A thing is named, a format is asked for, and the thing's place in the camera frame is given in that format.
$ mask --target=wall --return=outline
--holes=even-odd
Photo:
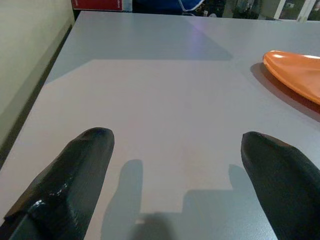
[[[70,0],[0,1],[0,148],[73,23]]]

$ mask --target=table surface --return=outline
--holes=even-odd
[[[67,142],[106,127],[115,148],[86,239],[276,239],[242,165],[242,134],[277,137],[320,167],[320,114],[261,63],[270,50],[320,56],[319,32],[81,12],[0,171],[0,215]]]

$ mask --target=red box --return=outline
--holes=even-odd
[[[122,11],[122,0],[71,0],[73,9]]]

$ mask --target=orange plastic dish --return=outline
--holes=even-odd
[[[280,82],[320,105],[320,57],[269,51],[263,63]]]

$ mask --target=orange plate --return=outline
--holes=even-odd
[[[320,105],[320,57],[269,51],[263,63],[287,87]]]

